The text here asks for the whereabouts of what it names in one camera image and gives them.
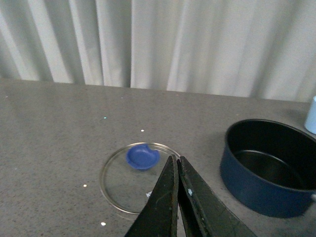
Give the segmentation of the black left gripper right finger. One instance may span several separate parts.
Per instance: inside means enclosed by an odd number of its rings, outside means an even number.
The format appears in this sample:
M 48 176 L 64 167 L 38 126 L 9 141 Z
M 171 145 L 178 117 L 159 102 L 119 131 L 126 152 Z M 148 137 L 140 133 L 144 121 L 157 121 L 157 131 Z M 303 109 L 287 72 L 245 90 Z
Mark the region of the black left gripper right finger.
M 256 236 L 217 198 L 185 157 L 177 164 L 178 202 L 187 237 Z

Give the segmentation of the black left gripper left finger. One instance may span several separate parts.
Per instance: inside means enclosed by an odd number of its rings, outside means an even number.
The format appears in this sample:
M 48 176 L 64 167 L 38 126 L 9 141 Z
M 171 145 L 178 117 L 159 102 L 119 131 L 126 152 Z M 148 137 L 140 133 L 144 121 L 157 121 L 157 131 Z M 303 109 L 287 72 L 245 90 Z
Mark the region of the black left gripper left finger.
M 178 217 L 178 165 L 168 157 L 145 207 L 126 237 L 175 237 Z

